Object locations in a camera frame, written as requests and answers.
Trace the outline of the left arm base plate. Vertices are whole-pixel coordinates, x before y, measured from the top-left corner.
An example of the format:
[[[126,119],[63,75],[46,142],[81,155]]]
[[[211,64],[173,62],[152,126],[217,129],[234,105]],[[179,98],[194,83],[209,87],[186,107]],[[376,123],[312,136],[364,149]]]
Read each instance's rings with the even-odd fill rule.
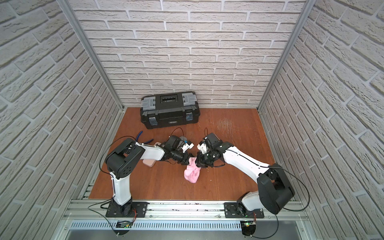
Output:
[[[107,208],[107,218],[144,218],[147,212],[148,202],[127,202],[118,205],[115,201],[109,203]]]

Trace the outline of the pink microfibre cloth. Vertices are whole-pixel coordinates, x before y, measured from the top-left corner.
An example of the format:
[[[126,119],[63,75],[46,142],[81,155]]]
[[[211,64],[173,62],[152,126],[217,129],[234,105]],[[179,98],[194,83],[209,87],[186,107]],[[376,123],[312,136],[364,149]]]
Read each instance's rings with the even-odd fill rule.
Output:
[[[184,171],[184,178],[190,183],[196,183],[200,176],[201,167],[198,167],[196,164],[196,157],[189,158],[189,164]]]

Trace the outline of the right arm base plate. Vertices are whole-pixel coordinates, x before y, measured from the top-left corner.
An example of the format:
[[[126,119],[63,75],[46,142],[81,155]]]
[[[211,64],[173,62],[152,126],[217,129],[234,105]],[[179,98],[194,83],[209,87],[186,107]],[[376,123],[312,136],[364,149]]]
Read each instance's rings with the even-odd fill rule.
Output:
[[[242,205],[239,205],[237,202],[225,202],[224,213],[227,219],[263,219],[265,217],[262,209],[249,211]]]

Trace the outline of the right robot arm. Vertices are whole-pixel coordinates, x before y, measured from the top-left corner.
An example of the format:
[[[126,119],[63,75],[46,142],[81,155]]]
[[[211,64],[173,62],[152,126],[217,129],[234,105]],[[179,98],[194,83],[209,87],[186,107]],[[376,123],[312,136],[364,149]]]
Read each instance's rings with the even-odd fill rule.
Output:
[[[243,217],[262,208],[276,215],[295,195],[284,169],[278,164],[260,162],[228,142],[219,141],[213,145],[200,142],[198,150],[198,167],[213,167],[216,160],[221,160],[236,167],[257,183],[256,192],[245,193],[237,201],[237,212]]]

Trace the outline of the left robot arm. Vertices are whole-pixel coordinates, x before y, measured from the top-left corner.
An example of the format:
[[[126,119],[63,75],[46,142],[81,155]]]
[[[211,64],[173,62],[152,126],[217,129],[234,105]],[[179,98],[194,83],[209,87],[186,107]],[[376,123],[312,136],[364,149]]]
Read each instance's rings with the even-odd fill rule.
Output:
[[[130,192],[130,175],[140,160],[166,161],[173,159],[181,165],[188,165],[193,156],[188,153],[194,144],[177,136],[160,145],[139,143],[128,137],[119,144],[105,159],[110,176],[112,177],[114,195],[110,206],[117,207],[123,216],[132,210],[132,195]]]

